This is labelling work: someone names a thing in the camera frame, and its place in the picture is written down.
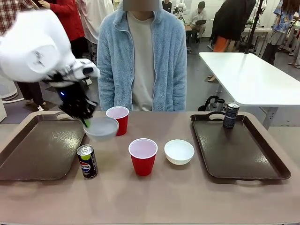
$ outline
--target white bowl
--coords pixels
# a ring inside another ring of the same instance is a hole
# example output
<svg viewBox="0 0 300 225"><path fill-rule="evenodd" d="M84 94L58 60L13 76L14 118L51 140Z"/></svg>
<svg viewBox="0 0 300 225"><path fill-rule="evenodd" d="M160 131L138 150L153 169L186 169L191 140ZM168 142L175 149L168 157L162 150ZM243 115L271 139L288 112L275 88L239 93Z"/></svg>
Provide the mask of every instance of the white bowl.
<svg viewBox="0 0 300 225"><path fill-rule="evenodd" d="M109 117L91 118L90 126L83 126L85 134L96 142L102 142L116 136L119 130L117 120Z"/></svg>
<svg viewBox="0 0 300 225"><path fill-rule="evenodd" d="M165 144L165 156L175 165L188 163L193 158L194 153L194 147L184 140L171 140Z"/></svg>

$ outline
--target black pole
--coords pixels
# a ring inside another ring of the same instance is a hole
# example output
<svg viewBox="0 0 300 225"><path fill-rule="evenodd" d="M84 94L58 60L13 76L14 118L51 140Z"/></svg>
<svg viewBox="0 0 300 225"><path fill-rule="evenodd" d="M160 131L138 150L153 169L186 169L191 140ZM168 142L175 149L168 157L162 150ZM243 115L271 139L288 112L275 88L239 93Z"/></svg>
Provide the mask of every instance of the black pole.
<svg viewBox="0 0 300 225"><path fill-rule="evenodd" d="M248 54L248 52L249 52L249 48L250 48L250 45L251 45L252 40L253 40L253 35L254 35L255 28L256 28L256 25L257 25L257 22L258 22L258 18L259 18L260 13L262 12L262 5L263 5L263 0L260 0L259 6L258 6L258 9L257 9L257 12L256 12L256 17L254 19L254 24L253 24L253 27L252 27L252 30L251 30L251 34L248 38L248 43L247 43L247 46L246 46L246 49L245 49L245 54Z"/></svg>

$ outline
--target orange pants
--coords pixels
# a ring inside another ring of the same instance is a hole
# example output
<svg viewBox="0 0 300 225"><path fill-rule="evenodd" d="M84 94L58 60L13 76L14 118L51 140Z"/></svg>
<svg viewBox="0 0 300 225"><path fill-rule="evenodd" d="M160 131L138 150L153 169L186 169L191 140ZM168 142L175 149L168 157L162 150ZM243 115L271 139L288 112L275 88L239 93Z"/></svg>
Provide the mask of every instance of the orange pants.
<svg viewBox="0 0 300 225"><path fill-rule="evenodd" d="M229 40L223 37L217 36L217 41L214 46L214 53L224 53L229 44Z"/></svg>

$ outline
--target plaid shirt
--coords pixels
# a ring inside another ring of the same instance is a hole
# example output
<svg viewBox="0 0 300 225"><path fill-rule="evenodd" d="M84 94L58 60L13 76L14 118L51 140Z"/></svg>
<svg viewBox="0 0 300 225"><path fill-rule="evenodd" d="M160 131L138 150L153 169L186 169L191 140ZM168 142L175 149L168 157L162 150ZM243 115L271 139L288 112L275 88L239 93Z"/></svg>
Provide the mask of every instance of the plaid shirt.
<svg viewBox="0 0 300 225"><path fill-rule="evenodd" d="M25 9L38 9L32 0L0 0L0 36L15 22L16 14Z"/></svg>

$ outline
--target red jacket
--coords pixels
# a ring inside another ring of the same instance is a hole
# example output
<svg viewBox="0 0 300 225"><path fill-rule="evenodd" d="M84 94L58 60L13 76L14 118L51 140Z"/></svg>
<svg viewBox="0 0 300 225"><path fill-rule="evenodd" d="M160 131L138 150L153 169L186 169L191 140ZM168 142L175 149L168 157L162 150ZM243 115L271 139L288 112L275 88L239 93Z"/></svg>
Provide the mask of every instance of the red jacket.
<svg viewBox="0 0 300 225"><path fill-rule="evenodd" d="M50 9L58 16L70 41L84 37L75 0L56 0L56 4L50 3Z"/></svg>

